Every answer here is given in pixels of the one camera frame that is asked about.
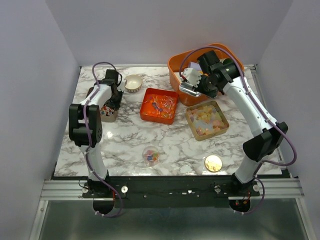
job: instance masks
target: transparent container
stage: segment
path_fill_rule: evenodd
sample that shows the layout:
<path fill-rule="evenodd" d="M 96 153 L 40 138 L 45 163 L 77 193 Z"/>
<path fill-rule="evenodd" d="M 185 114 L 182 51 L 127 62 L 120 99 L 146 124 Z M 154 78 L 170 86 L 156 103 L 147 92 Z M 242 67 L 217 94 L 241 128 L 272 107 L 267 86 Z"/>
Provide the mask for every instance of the transparent container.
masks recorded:
<path fill-rule="evenodd" d="M 142 152 L 144 164 L 148 167 L 159 164 L 160 153 L 155 146 L 147 146 Z"/>

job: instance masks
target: wall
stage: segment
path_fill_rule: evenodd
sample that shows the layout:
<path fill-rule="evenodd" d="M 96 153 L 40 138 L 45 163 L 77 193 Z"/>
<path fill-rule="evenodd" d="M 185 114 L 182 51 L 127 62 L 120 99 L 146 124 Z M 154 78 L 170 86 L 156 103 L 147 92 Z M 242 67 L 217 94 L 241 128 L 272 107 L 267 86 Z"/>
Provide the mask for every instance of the wall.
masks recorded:
<path fill-rule="evenodd" d="M 0 7 L 1 240 L 29 239 L 79 67 L 44 0 Z"/>
<path fill-rule="evenodd" d="M 46 0 L 81 66 L 167 64 L 173 55 L 226 44 L 256 64 L 292 0 Z"/>
<path fill-rule="evenodd" d="M 298 175 L 313 228 L 320 238 L 320 2 L 294 0 L 265 50 L 258 76 L 269 111 L 289 126 L 298 160 L 290 168 Z M 284 159 L 292 151 L 282 144 Z"/>

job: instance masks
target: white marble tabletop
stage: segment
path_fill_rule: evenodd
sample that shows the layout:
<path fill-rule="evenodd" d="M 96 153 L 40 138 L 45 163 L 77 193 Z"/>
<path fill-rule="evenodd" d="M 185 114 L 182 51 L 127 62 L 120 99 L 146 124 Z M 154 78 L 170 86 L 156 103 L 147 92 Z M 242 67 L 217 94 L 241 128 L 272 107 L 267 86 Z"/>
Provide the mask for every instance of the white marble tabletop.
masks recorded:
<path fill-rule="evenodd" d="M 107 67 L 96 68 L 98 79 L 105 75 Z M 239 167 L 244 152 L 242 144 L 253 136 L 249 126 L 227 95 L 219 95 L 217 101 L 230 127 L 222 135 L 196 141 L 185 118 L 186 106 L 178 103 L 174 123 L 166 125 L 143 121 L 140 107 L 147 88 L 173 91 L 169 82 L 169 70 L 165 66 L 119 67 L 125 78 L 138 74 L 143 78 L 142 89 L 136 93 L 125 92 L 115 122 L 102 122 L 103 136 L 100 142 L 104 165 L 111 176 L 177 176 L 177 175 L 231 175 Z M 249 84 L 255 89 L 250 69 L 245 70 Z M 83 67 L 79 76 L 73 103 L 81 102 L 94 84 L 91 67 Z M 156 146 L 160 152 L 160 164 L 146 167 L 142 158 L 145 147 Z M 222 169 L 209 172 L 204 158 L 218 155 Z M 267 157 L 279 161 L 275 151 Z M 281 174 L 275 165 L 264 164 L 259 174 Z M 88 176 L 88 169 L 80 149 L 69 139 L 66 126 L 60 154 L 54 172 L 55 177 Z"/>

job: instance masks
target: brown container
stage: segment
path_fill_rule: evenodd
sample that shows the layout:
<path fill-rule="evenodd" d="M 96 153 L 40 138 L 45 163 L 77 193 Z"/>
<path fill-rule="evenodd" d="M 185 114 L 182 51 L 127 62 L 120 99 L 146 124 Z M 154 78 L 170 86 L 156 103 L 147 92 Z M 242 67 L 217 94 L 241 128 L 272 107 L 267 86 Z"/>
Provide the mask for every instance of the brown container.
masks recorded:
<path fill-rule="evenodd" d="M 226 50 L 227 52 L 229 52 L 236 59 L 236 61 L 238 62 L 238 64 L 242 68 L 242 70 L 244 70 L 243 64 L 237 59 L 237 57 L 233 54 L 232 51 L 229 50 L 229 48 L 227 46 L 220 44 L 220 43 L 212 43 L 209 46 L 219 47 L 219 48 L 222 48 L 222 49 Z M 216 50 L 213 48 L 202 49 L 202 50 L 199 50 L 199 51 L 195 52 L 194 54 L 192 54 L 185 61 L 184 66 L 182 66 L 182 71 L 188 67 L 188 64 L 190 62 L 197 63 L 198 57 L 200 57 L 202 54 L 205 54 L 206 52 L 209 52 L 212 50 L 214 50 L 214 52 L 216 53 L 216 55 L 218 56 L 219 59 L 228 58 L 228 56 L 224 52 L 221 52 L 220 50 Z M 170 84 L 173 87 L 174 91 L 176 93 L 178 93 L 180 101 L 186 106 L 193 106 L 195 104 L 203 102 L 204 100 L 209 99 L 205 95 L 201 95 L 200 97 L 194 97 L 194 96 L 188 95 L 184 92 L 181 92 L 179 90 L 180 80 L 175 75 L 175 73 L 179 72 L 180 64 L 182 63 L 183 59 L 192 51 L 193 50 L 190 50 L 190 51 L 186 51 L 186 52 L 180 53 L 178 55 L 175 55 L 175 56 L 171 57 L 168 61 Z"/>
<path fill-rule="evenodd" d="M 198 135 L 197 130 L 196 130 L 196 127 L 195 127 L 195 125 L 193 124 L 193 122 L 191 121 L 191 119 L 190 119 L 189 114 L 188 114 L 187 111 L 188 111 L 188 110 L 192 111 L 192 110 L 194 110 L 194 109 L 198 109 L 199 107 L 204 107 L 204 106 L 214 106 L 214 108 L 216 109 L 216 112 L 219 113 L 222 122 L 226 125 L 226 128 L 221 129 L 220 131 L 216 131 L 216 132 L 211 131 L 211 132 L 209 132 L 209 133 L 206 134 L 206 135 L 202 135 L 202 136 Z M 191 131 L 192 131 L 192 133 L 193 133 L 193 135 L 194 135 L 195 140 L 197 140 L 197 141 L 202 141 L 202 140 L 209 139 L 209 138 L 211 138 L 211 137 L 214 137 L 214 136 L 217 136 L 217 135 L 220 135 L 220 134 L 224 134 L 224 133 L 227 132 L 227 130 L 228 130 L 229 126 L 230 126 L 229 123 L 228 123 L 228 121 L 227 121 L 227 119 L 226 119 L 226 117 L 225 117 L 225 115 L 224 115 L 223 112 L 221 111 L 218 103 L 217 103 L 216 101 L 214 101 L 214 100 L 212 100 L 212 101 L 207 101 L 207 102 L 204 102 L 204 103 L 200 103 L 200 104 L 198 104 L 198 105 L 194 105 L 194 106 L 188 107 L 188 108 L 186 109 L 186 111 L 185 111 L 185 118 L 186 118 L 186 120 L 187 120 L 187 122 L 188 122 L 188 124 L 189 124 L 189 126 L 190 126 L 190 128 L 191 128 Z"/>

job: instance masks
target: purple cable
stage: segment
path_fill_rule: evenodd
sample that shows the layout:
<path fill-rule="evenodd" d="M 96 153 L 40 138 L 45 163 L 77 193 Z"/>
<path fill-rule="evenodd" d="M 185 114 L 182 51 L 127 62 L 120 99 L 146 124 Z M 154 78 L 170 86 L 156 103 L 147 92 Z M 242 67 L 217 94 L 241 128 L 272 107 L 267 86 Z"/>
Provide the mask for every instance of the purple cable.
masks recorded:
<path fill-rule="evenodd" d="M 95 65 L 92 66 L 92 74 L 93 74 L 93 77 L 97 83 L 97 86 L 98 86 L 98 89 L 95 90 L 95 92 L 89 97 L 89 99 L 85 102 L 84 106 L 83 106 L 83 118 L 84 118 L 84 124 L 85 124 L 85 127 L 86 127 L 86 133 L 88 135 L 88 139 L 89 139 L 89 146 L 87 147 L 87 149 L 85 150 L 85 154 L 84 154 L 84 158 L 85 158 L 85 161 L 86 161 L 86 164 L 88 165 L 88 168 L 90 169 L 90 171 L 92 171 L 93 175 L 99 179 L 100 182 L 102 182 L 104 185 L 106 185 L 109 189 L 111 189 L 112 191 L 115 192 L 115 194 L 119 197 L 119 200 L 120 200 L 120 203 L 121 203 L 121 206 L 120 206 L 120 209 L 117 213 L 113 214 L 113 215 L 104 215 L 100 212 L 96 212 L 96 214 L 102 216 L 102 217 L 106 217 L 106 218 L 112 218 L 112 217 L 117 217 L 120 215 L 122 209 L 124 208 L 124 203 L 123 203 L 123 200 L 120 196 L 120 194 L 118 193 L 118 191 L 116 189 L 114 189 L 110 184 L 106 183 L 106 181 L 104 179 L 102 179 L 97 173 L 96 171 L 93 169 L 93 167 L 91 166 L 90 162 L 89 162 L 89 159 L 88 159 L 88 156 L 87 156 L 87 152 L 88 150 L 92 147 L 92 138 L 91 138 L 91 134 L 90 134 L 90 128 L 89 128 L 89 124 L 88 124 L 88 119 L 87 119 L 87 106 L 90 102 L 90 100 L 98 93 L 99 89 L 100 89 L 100 85 L 99 85 L 99 81 L 96 77 L 96 74 L 95 74 L 95 67 L 99 64 L 109 64 L 111 65 L 115 70 L 115 66 L 112 65 L 111 63 L 109 62 L 106 62 L 106 61 L 102 61 L 102 62 L 98 62 L 96 63 Z"/>
<path fill-rule="evenodd" d="M 292 151 L 293 151 L 293 159 L 291 162 L 289 163 L 278 163 L 278 162 L 275 162 L 275 161 L 270 161 L 270 160 L 262 160 L 261 163 L 258 165 L 258 167 L 256 168 L 256 170 L 254 171 L 254 174 L 253 174 L 253 178 L 257 181 L 259 181 L 262 185 L 262 198 L 261 198 L 261 201 L 258 203 L 258 205 L 248 211 L 248 212 L 244 212 L 244 213 L 241 213 L 241 214 L 250 214 L 250 213 L 253 213 L 255 212 L 260 206 L 261 204 L 263 203 L 264 199 L 265 199 L 265 193 L 266 193 L 266 190 L 265 190 L 265 186 L 263 184 L 263 182 L 258 178 L 256 177 L 256 174 L 258 172 L 258 170 L 260 169 L 260 167 L 262 166 L 263 163 L 269 163 L 269 164 L 274 164 L 274 165 L 277 165 L 277 166 L 281 166 L 281 167 L 287 167 L 287 166 L 290 166 L 292 164 L 294 164 L 297 160 L 297 151 L 296 151 L 296 148 L 294 146 L 294 144 L 292 143 L 292 141 L 286 136 L 286 134 L 280 129 L 278 128 L 273 122 L 271 122 L 268 118 L 268 116 L 264 113 L 264 111 L 262 110 L 262 108 L 259 106 L 259 104 L 257 103 L 257 101 L 254 99 L 253 95 L 251 94 L 251 92 L 249 91 L 249 88 L 246 84 L 246 81 L 245 81 L 245 76 L 244 76 L 244 73 L 242 72 L 242 69 L 239 65 L 239 63 L 237 62 L 237 60 L 229 53 L 227 52 L 226 50 L 224 50 L 223 48 L 221 47 L 218 47 L 218 46 L 204 46 L 204 47 L 200 47 L 200 48 L 197 48 L 193 51 L 191 51 L 187 56 L 185 56 L 185 58 L 183 59 L 181 65 L 180 65 L 180 69 L 179 69 L 179 76 L 182 78 L 182 79 L 186 79 L 183 75 L 182 75 L 182 67 L 185 63 L 185 61 L 188 59 L 188 57 L 190 57 L 192 54 L 194 54 L 195 52 L 199 51 L 199 50 L 202 50 L 202 49 L 217 49 L 217 50 L 220 50 L 222 51 L 223 53 L 225 53 L 229 58 L 231 58 L 236 66 L 236 68 L 238 69 L 239 73 L 240 73 L 240 78 L 241 78 L 241 82 L 242 82 L 242 85 L 245 89 L 245 91 L 247 92 L 248 96 L 250 97 L 250 99 L 252 100 L 253 104 L 256 106 L 256 108 L 259 110 L 259 112 L 262 114 L 262 116 L 264 117 L 264 120 L 266 122 L 268 122 L 272 127 L 274 127 L 283 137 L 284 139 L 289 143 L 290 147 L 292 148 Z"/>

